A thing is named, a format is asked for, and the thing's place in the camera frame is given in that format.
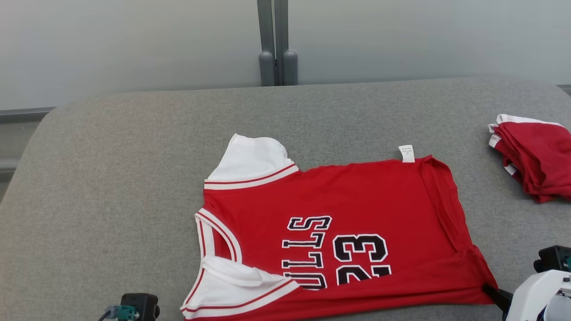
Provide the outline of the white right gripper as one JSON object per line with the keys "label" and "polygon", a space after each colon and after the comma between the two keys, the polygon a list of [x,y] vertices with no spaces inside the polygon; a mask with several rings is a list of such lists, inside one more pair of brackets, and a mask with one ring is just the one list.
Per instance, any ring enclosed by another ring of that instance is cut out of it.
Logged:
{"label": "white right gripper", "polygon": [[514,294],[489,284],[482,290],[508,313],[505,321],[571,321],[571,272],[534,274]]}

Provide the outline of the red shorts with white stripe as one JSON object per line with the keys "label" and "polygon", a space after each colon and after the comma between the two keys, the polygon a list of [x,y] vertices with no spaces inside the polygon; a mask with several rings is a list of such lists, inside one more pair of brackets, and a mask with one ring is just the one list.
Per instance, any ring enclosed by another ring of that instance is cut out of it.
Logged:
{"label": "red shorts with white stripe", "polygon": [[499,114],[488,124],[489,146],[537,203],[571,202],[571,132],[555,122]]}

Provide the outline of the red and white basketball jersey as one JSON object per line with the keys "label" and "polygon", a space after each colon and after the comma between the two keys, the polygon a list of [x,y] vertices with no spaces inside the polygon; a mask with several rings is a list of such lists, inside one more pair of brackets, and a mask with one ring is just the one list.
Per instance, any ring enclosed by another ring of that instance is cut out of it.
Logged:
{"label": "red and white basketball jersey", "polygon": [[301,171],[277,140],[235,134],[203,199],[184,321],[492,303],[451,171],[430,155]]}

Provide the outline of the grey fabric sofa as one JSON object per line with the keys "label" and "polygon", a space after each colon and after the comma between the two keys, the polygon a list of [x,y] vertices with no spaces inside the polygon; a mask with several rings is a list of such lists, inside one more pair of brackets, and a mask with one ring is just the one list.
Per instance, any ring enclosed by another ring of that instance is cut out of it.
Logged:
{"label": "grey fabric sofa", "polygon": [[571,97],[520,78],[451,78],[116,94],[49,112],[0,201],[0,321],[97,321],[123,294],[159,321],[198,274],[194,213],[231,136],[271,137],[302,170],[417,157],[449,166],[501,288],[540,249],[571,247],[571,202],[535,203],[488,146],[498,114],[571,130]]}

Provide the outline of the grey partition post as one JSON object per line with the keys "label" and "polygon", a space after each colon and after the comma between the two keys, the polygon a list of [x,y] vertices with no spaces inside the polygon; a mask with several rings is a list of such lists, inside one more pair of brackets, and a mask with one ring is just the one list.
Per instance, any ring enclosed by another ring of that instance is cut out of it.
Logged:
{"label": "grey partition post", "polygon": [[298,54],[289,48],[288,0],[257,0],[262,86],[298,85]]}

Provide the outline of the grey partition base rail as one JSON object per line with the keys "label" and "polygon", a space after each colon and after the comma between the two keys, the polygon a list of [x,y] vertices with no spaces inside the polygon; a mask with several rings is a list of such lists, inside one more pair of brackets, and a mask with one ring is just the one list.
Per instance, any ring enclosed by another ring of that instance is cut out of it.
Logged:
{"label": "grey partition base rail", "polygon": [[55,107],[0,110],[0,124],[41,122]]}

